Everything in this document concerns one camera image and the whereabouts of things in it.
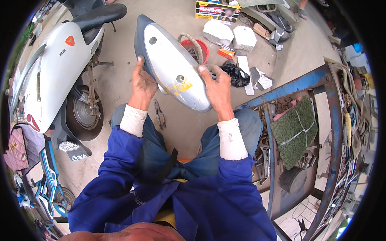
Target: jacket sleeve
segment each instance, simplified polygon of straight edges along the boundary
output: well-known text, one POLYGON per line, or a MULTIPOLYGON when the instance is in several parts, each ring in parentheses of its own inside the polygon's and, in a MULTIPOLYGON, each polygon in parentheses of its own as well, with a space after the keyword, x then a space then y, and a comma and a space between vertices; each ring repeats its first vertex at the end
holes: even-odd
POLYGON ((117 213, 119 203, 133 186, 142 144, 143 138, 125 132, 119 126, 113 128, 98 177, 87 184, 68 213, 71 232, 103 232, 106 220, 117 213))
POLYGON ((261 228, 262 233, 257 234, 260 240, 276 240, 276 231, 263 207, 261 195, 252 184, 253 162, 250 155, 239 161, 218 157, 219 192, 261 228))

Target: hand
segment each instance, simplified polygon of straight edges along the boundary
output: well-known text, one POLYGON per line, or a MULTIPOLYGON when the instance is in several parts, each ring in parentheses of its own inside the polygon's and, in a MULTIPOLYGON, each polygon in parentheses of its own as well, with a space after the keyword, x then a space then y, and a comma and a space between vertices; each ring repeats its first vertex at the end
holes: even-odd
POLYGON ((147 111, 149 109, 150 101, 158 89, 158 85, 147 72, 142 70, 144 64, 145 58, 139 56, 131 78, 133 94, 128 105, 147 111))
POLYGON ((198 72, 205 81, 208 100, 217 113, 218 121, 235 118, 230 104, 230 76, 217 65, 200 65, 198 72), (212 79, 209 71, 216 75, 216 80, 212 79))

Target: white scooter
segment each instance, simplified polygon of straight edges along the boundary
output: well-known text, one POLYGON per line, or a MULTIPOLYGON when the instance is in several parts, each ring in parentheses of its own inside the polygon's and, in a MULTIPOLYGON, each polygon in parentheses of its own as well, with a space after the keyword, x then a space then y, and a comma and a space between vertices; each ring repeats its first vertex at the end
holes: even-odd
POLYGON ((92 154, 79 140, 94 139, 103 125, 92 68, 114 65, 98 61, 105 25, 124 17, 127 8, 120 3, 105 5, 104 0, 59 2, 74 19, 56 26, 28 61, 13 90, 10 112, 15 113, 21 96, 28 124, 39 133, 50 133, 54 148, 76 161, 92 154), (89 86, 81 78, 85 71, 89 86))

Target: cardboard box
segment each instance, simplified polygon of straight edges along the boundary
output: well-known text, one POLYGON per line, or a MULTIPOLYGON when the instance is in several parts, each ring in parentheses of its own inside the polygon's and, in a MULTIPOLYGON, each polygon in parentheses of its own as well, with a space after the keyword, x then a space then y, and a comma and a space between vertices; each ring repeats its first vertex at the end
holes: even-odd
POLYGON ((227 22, 236 22, 240 14, 240 5, 230 6, 218 3, 196 1, 196 18, 218 19, 227 22))
POLYGON ((236 52, 233 49, 231 49, 229 46, 222 44, 217 53, 227 59, 233 59, 233 56, 235 55, 236 52))
POLYGON ((269 31, 263 28, 260 24, 255 24, 253 26, 253 31, 259 34, 261 37, 265 38, 266 40, 269 40, 269 37, 271 36, 269 31))

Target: blue jeans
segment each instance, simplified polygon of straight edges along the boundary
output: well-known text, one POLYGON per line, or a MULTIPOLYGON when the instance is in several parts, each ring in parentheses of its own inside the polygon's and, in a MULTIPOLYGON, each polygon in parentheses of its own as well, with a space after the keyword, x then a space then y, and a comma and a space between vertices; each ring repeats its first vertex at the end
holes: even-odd
MULTIPOLYGON (((111 127, 120 124, 125 107, 126 104, 122 104, 115 109, 112 115, 111 127)), ((263 130, 263 124, 258 113, 253 110, 235 110, 234 114, 239 121, 245 148, 253 157, 263 130)), ((166 151, 162 134, 155 129, 149 115, 146 117, 142 135, 145 140, 138 157, 138 164, 140 168, 158 173, 168 161, 170 154, 166 151)), ((196 177, 217 174, 218 156, 220 154, 220 137, 217 125, 213 125, 205 130, 201 137, 201 145, 202 151, 197 157, 186 164, 177 162, 167 178, 191 180, 196 177)))

